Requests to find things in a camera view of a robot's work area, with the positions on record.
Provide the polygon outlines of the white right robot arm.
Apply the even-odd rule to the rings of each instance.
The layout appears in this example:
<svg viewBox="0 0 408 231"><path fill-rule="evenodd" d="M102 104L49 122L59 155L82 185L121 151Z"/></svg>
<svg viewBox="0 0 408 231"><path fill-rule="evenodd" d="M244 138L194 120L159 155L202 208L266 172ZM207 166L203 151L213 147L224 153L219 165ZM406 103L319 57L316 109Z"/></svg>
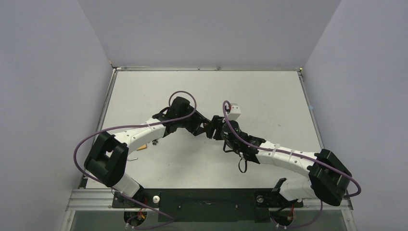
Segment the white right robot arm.
<svg viewBox="0 0 408 231"><path fill-rule="evenodd" d="M236 121L227 124L220 116L205 122L204 130L207 137L223 140L229 152L246 162L273 165L303 176L303 179L285 180L272 191L271 199L277 205L295 199L318 198L339 206L344 199L352 174L330 150L315 153L281 147L241 131Z"/></svg>

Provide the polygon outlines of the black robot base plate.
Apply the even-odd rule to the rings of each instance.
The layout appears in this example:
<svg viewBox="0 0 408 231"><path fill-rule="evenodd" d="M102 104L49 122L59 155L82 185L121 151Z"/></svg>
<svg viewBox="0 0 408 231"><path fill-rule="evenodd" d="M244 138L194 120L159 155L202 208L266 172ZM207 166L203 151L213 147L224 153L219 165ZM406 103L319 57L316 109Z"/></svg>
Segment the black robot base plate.
<svg viewBox="0 0 408 231"><path fill-rule="evenodd" d="M288 201L277 189L144 189L136 200L161 210L158 222L269 222L301 200Z"/></svg>

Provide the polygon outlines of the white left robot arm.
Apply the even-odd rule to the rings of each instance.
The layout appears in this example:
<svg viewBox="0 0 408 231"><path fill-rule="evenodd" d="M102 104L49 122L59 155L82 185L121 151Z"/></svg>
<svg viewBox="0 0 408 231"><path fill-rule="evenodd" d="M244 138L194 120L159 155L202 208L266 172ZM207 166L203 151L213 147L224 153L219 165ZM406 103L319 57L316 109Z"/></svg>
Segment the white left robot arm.
<svg viewBox="0 0 408 231"><path fill-rule="evenodd" d="M141 146L166 137L178 128L185 128L197 136L205 132L210 121L199 112L171 112L163 109L139 128L124 130L116 134L107 131L98 135L84 167L107 187L113 187L125 195L125 201L132 207L143 202L142 186L125 173L128 155Z"/></svg>

